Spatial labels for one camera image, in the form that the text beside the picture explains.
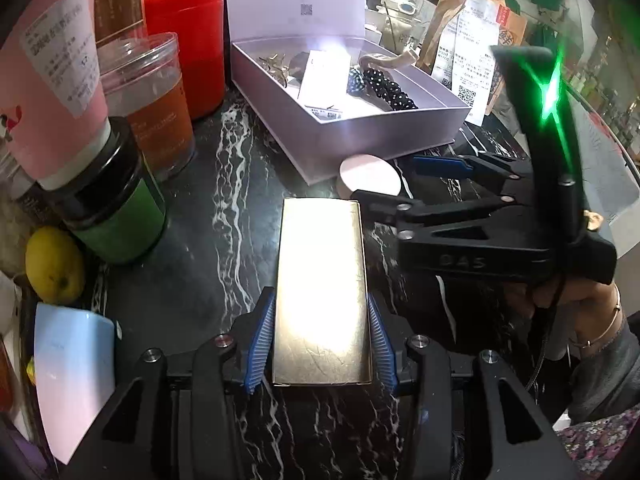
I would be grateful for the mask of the person right hand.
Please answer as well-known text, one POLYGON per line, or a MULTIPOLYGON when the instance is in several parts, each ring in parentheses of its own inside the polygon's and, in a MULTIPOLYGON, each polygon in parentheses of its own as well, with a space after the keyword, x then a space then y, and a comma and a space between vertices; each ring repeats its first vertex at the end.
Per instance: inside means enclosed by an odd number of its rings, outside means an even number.
POLYGON ((580 356, 590 358, 616 338, 625 323, 616 284, 605 285, 586 278, 554 280, 537 287, 504 285, 506 302, 524 318, 556 307, 570 312, 570 334, 580 356))

